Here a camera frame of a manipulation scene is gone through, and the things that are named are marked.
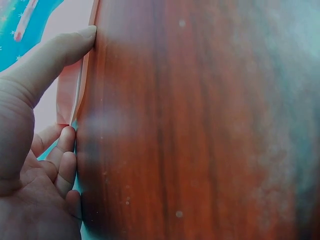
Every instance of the star pattern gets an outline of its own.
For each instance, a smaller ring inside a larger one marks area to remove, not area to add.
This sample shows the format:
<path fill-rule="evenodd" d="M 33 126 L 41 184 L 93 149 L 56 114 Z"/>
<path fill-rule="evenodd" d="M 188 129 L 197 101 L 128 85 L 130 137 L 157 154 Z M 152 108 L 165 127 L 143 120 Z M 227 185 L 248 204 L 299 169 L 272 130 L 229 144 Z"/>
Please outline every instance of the star pattern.
<path fill-rule="evenodd" d="M 44 14 L 49 14 L 63 0 L 42 1 L 37 8 L 42 8 L 44 13 L 39 11 L 39 20 L 28 26 L 25 40 L 23 38 L 22 41 L 17 42 L 14 39 L 16 28 L 28 2 L 29 0 L 0 0 L 0 72 L 19 61 L 28 50 L 39 42 L 43 21 L 48 17 Z"/>

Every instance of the hand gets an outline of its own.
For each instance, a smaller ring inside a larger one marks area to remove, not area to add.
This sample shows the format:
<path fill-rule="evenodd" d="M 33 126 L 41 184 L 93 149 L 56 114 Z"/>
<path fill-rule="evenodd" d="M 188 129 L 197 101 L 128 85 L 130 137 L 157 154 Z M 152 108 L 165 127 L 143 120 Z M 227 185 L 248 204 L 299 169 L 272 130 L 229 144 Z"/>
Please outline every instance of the hand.
<path fill-rule="evenodd" d="M 81 239 L 80 194 L 71 190 L 76 133 L 54 125 L 34 135 L 34 107 L 62 69 L 94 45 L 96 27 L 59 35 L 0 74 L 0 236 Z M 44 161 L 40 156 L 57 139 Z"/>

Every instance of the palm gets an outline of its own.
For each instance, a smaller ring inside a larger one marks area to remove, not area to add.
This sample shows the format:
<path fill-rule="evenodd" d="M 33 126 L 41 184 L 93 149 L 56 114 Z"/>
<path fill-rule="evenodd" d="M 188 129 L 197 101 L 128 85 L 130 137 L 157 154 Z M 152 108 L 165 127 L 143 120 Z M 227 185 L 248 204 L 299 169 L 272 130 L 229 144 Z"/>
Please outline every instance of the palm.
<path fill-rule="evenodd" d="M 55 133 L 61 129 L 59 126 L 53 128 L 50 130 Z M 12 195 L 0 198 L 0 232 L 4 239 L 81 238 L 80 216 L 76 216 L 79 213 L 73 204 L 80 201 L 80 196 L 75 191 L 69 191 L 73 184 L 69 181 L 74 179 L 75 174 L 72 153 L 67 153 L 73 145 L 70 141 L 72 135 L 72 129 L 66 128 L 59 140 L 60 146 L 52 150 L 46 161 L 36 158 L 42 151 L 34 153 L 30 150 L 21 170 L 22 187 Z M 39 145 L 41 141 L 36 139 L 40 139 L 39 135 L 35 136 L 31 149 L 38 151 L 42 146 Z M 69 173 L 69 176 L 64 176 L 69 180 L 62 177 L 64 173 Z"/>

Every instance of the reddish-brown wooden surface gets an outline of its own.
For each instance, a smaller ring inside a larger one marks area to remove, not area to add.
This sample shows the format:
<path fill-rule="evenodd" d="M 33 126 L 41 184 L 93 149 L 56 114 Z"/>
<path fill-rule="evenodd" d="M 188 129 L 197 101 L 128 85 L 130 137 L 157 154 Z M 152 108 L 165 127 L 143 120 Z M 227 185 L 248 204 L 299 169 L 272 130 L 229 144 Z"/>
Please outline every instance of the reddish-brown wooden surface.
<path fill-rule="evenodd" d="M 101 0 L 76 144 L 90 234 L 319 239 L 319 10 Z"/>

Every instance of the pink envelope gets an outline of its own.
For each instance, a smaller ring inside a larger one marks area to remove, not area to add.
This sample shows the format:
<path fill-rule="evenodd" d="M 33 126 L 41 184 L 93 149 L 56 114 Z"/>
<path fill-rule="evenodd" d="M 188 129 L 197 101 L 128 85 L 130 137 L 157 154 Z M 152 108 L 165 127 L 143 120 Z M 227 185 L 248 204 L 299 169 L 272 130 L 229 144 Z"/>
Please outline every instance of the pink envelope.
<path fill-rule="evenodd" d="M 72 33 L 94 25 L 98 3 L 98 0 L 64 0 L 50 15 L 41 41 L 45 42 L 57 34 Z M 51 125 L 53 115 L 58 124 L 71 125 L 76 119 L 85 91 L 89 54 L 75 64 L 65 67 L 45 92 L 34 109 L 36 132 Z"/>

